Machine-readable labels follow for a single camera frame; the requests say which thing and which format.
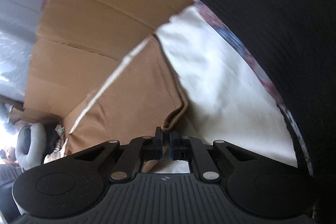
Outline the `grey neck pillow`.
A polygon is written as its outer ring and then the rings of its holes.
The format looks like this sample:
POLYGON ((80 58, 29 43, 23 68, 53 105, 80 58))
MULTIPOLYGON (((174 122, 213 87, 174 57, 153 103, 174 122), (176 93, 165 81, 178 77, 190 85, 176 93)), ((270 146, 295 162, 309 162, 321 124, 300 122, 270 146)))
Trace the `grey neck pillow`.
POLYGON ((18 134, 15 156, 22 169, 42 165, 46 151, 46 131, 41 123, 25 125, 18 134))

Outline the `black cloth under neck pillow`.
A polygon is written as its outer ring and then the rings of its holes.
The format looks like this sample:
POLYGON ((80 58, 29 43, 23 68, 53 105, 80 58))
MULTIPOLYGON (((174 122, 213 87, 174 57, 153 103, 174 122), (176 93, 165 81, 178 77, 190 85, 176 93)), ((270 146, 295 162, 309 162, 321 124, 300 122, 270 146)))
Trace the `black cloth under neck pillow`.
POLYGON ((46 131, 46 150, 44 155, 49 155, 53 153, 56 142, 59 140, 60 136, 56 132, 57 123, 45 123, 43 126, 46 131))

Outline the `plush doll toy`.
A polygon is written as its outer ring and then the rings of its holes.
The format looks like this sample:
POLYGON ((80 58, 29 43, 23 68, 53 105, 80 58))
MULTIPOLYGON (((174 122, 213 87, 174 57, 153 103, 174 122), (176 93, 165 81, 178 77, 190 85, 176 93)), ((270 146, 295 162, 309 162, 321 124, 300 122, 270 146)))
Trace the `plush doll toy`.
POLYGON ((15 148, 14 147, 10 147, 8 149, 1 149, 0 154, 1 154, 1 159, 5 163, 13 163, 13 162, 16 162, 16 160, 17 160, 17 158, 15 156, 15 148))

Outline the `flattened brown cardboard box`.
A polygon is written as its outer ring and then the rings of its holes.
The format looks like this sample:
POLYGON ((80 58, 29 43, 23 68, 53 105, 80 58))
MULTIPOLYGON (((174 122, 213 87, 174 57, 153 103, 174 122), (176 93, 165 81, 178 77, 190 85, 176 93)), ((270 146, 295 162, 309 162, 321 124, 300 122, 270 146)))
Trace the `flattened brown cardboard box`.
POLYGON ((191 0, 45 0, 23 118, 65 118, 139 42, 191 0))

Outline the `dark grey pillow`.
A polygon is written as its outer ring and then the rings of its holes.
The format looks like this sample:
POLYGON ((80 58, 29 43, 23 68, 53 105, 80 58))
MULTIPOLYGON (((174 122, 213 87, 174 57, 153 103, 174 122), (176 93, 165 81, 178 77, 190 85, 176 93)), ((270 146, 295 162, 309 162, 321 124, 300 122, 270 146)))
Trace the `dark grey pillow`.
POLYGON ((21 215, 12 195, 13 184, 21 173, 19 168, 1 165, 1 217, 4 223, 12 223, 21 215))

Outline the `brown printed t-shirt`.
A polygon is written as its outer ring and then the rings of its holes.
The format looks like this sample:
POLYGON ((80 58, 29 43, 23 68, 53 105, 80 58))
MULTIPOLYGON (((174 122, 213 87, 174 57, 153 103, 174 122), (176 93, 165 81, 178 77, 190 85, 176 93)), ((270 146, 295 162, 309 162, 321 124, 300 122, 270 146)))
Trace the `brown printed t-shirt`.
POLYGON ((148 36, 132 49, 97 89, 63 120, 67 156, 109 140, 172 131, 189 106, 175 70, 158 39, 148 36))

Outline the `black folded garment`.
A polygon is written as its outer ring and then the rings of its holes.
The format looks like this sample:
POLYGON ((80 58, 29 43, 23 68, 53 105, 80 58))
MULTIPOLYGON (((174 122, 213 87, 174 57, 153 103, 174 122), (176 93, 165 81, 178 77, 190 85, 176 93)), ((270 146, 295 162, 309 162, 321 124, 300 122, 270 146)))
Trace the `black folded garment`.
POLYGON ((233 32, 294 119, 315 218, 335 223, 335 0, 200 0, 233 32))

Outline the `cream bear print blanket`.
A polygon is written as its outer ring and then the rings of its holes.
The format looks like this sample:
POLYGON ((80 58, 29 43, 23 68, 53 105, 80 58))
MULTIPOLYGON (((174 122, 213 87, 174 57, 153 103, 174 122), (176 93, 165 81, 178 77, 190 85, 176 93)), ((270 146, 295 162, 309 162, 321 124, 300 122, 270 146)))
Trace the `cream bear print blanket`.
MULTIPOLYGON (((189 106, 173 129, 207 144, 226 140, 297 165, 274 85, 237 37, 201 2, 185 8, 154 35, 175 70, 189 106)), ((57 145, 45 162, 65 157, 57 145)))

